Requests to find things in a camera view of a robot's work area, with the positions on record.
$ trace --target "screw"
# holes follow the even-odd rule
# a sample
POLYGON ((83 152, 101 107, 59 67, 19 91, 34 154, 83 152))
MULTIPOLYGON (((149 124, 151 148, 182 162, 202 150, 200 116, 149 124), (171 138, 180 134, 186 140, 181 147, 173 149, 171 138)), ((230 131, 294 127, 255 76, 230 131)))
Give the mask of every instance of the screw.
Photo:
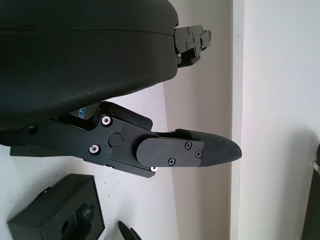
POLYGON ((102 125, 104 126, 108 126, 111 124, 111 117, 109 116, 104 116, 102 119, 101 119, 101 123, 102 125))
POLYGON ((199 159, 199 158, 201 157, 201 151, 200 151, 200 150, 198 150, 198 151, 195 152, 195 157, 196 157, 197 159, 199 159))
POLYGON ((168 165, 169 166, 173 166, 175 164, 176 164, 176 159, 174 159, 173 157, 168 160, 168 165))
POLYGON ((157 168, 156 166, 152 166, 152 167, 150 168, 150 170, 151 170, 151 172, 155 172, 155 171, 158 170, 158 168, 157 168))
POLYGON ((26 132, 28 134, 34 135, 38 132, 38 128, 35 125, 29 125, 26 127, 26 132))
POLYGON ((93 144, 89 147, 89 153, 93 156, 99 155, 100 147, 96 144, 93 144))
POLYGON ((185 149, 189 150, 192 147, 192 143, 191 142, 186 142, 184 145, 185 149))

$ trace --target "black box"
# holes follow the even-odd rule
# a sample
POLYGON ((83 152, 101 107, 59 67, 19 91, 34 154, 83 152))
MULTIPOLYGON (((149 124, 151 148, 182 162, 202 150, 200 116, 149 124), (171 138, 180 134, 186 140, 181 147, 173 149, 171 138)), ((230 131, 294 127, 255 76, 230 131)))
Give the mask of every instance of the black box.
POLYGON ((96 240, 105 229, 94 176, 70 174, 8 226, 13 240, 96 240))

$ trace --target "black object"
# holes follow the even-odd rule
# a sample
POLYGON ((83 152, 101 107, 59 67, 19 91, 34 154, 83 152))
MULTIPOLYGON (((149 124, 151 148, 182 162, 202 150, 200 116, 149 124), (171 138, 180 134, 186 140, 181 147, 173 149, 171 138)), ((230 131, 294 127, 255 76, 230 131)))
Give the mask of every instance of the black object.
POLYGON ((142 240, 133 228, 128 228, 122 221, 118 222, 119 230, 124 240, 142 240))
POLYGON ((319 240, 319 221, 320 221, 320 175, 313 170, 312 182, 306 210, 302 240, 319 240))
POLYGON ((0 131, 0 138, 25 145, 12 146, 12 156, 31 156, 37 146, 37 157, 49 157, 50 151, 53 156, 65 153, 146 178, 155 175, 152 167, 205 167, 242 155, 237 144, 222 136, 183 129, 152 132, 150 119, 128 113, 115 103, 103 101, 88 120, 65 114, 0 131))
POLYGON ((167 0, 3 0, 0 8, 0 144, 12 156, 71 155, 147 178, 155 167, 241 157, 224 137, 152 132, 151 119, 101 102, 172 79, 210 46, 201 25, 176 28, 167 0))
POLYGON ((95 240, 105 229, 94 176, 70 174, 8 222, 13 240, 95 240))
POLYGON ((200 25, 194 37, 175 28, 167 0, 2 0, 0 9, 0 130, 170 80, 210 45, 200 25))

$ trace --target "white surface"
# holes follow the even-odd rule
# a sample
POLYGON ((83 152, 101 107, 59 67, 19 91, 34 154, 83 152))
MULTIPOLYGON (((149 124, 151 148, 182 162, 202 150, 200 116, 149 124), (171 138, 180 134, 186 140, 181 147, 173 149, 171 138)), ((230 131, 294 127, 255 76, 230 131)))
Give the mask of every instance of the white surface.
MULTIPOLYGON (((241 146, 245 0, 233 0, 232 140, 241 146)), ((231 164, 230 240, 239 233, 240 160, 231 164)))
POLYGON ((239 240, 299 240, 320 136, 320 1, 246 0, 239 240))
MULTIPOLYGON (((163 85, 114 99, 123 107, 153 120, 155 131, 166 131, 163 85)), ((7 221, 25 209, 35 197, 70 173, 95 176, 105 231, 99 238, 122 240, 117 227, 122 220, 146 240, 177 240, 178 227, 172 172, 159 168, 150 179, 75 157, 10 157, 0 146, 0 239, 10 240, 7 221)))
MULTIPOLYGON (((164 83, 167 122, 176 128, 231 137, 232 1, 171 0, 179 27, 203 25, 211 46, 193 66, 164 83)), ((230 164, 172 170, 180 240, 228 240, 230 164)))

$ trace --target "silver screw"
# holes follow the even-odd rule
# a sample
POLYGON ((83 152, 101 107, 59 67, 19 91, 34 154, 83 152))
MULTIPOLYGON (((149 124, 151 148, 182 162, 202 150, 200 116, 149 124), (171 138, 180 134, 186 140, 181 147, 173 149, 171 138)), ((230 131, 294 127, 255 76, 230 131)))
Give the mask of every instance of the silver screw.
POLYGON ((169 166, 173 166, 175 164, 176 164, 176 159, 174 159, 173 157, 168 160, 168 165, 169 166))
POLYGON ((155 172, 155 171, 158 170, 158 168, 157 168, 156 166, 152 166, 152 167, 150 168, 150 170, 151 170, 151 172, 155 172))
POLYGON ((192 143, 190 141, 187 141, 184 145, 185 149, 189 150, 192 147, 192 143))
POLYGON ((201 151, 200 151, 200 150, 198 150, 198 151, 195 152, 195 157, 196 157, 197 159, 201 158, 201 151))
POLYGON ((100 147, 96 144, 93 144, 89 147, 89 152, 91 154, 97 154, 99 152, 99 150, 100 150, 100 147))
POLYGON ((101 123, 102 125, 104 126, 108 126, 110 123, 111 123, 111 118, 109 116, 104 116, 102 119, 101 119, 101 123))

